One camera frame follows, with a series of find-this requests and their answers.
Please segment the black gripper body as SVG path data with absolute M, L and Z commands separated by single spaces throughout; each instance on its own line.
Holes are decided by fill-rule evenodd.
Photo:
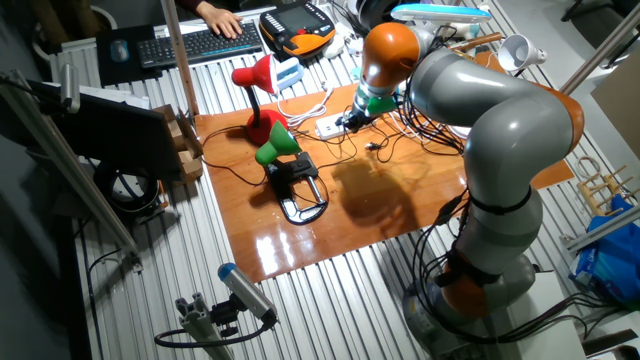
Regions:
M 358 107 L 353 107 L 344 115 L 345 127 L 364 127 L 369 125 L 373 118 Z

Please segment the bare person hand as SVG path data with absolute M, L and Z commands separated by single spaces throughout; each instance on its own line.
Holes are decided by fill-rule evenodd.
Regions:
M 202 1 L 197 5 L 196 13 L 217 35 L 235 39 L 242 33 L 240 25 L 242 18 L 226 9 L 217 8 L 206 1 Z

